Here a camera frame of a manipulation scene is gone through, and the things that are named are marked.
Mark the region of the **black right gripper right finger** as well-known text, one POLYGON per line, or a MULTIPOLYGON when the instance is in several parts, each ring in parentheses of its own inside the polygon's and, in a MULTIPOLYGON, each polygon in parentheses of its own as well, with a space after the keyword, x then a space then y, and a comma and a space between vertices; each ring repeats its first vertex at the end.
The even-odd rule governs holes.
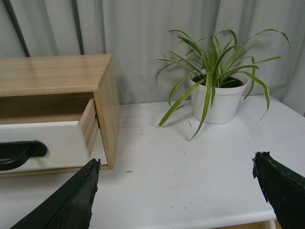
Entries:
POLYGON ((253 158, 257 178, 266 202, 272 206, 283 229, 305 227, 305 178, 274 160, 269 152, 253 158))

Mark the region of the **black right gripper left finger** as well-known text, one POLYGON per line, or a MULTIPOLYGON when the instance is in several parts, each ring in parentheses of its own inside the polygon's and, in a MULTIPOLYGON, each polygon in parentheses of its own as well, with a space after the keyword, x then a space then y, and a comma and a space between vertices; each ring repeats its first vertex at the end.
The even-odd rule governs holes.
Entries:
POLYGON ((87 229, 101 161, 92 159, 13 229, 87 229))

